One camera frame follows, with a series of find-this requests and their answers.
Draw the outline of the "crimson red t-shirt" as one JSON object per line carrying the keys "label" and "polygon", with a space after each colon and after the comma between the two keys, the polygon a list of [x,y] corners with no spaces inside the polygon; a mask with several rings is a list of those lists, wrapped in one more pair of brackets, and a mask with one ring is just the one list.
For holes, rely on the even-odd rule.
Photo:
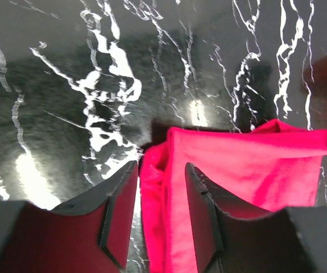
{"label": "crimson red t-shirt", "polygon": [[151,272],[197,272],[185,173],[200,171],[211,190],[269,212],[316,203],[327,129],[272,119],[249,133],[172,127],[140,168],[143,232]]}

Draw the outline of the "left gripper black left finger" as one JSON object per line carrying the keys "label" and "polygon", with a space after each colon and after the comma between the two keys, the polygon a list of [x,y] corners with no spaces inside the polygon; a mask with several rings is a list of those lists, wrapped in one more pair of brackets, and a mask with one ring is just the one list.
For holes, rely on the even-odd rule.
{"label": "left gripper black left finger", "polygon": [[18,202],[0,250],[0,272],[124,272],[138,179],[135,161],[45,210]]}

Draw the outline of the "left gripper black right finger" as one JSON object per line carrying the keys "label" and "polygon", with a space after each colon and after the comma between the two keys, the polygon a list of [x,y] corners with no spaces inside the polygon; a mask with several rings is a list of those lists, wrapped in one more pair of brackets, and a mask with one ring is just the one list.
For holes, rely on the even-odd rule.
{"label": "left gripper black right finger", "polygon": [[316,272],[288,209],[271,213],[185,166],[199,272]]}

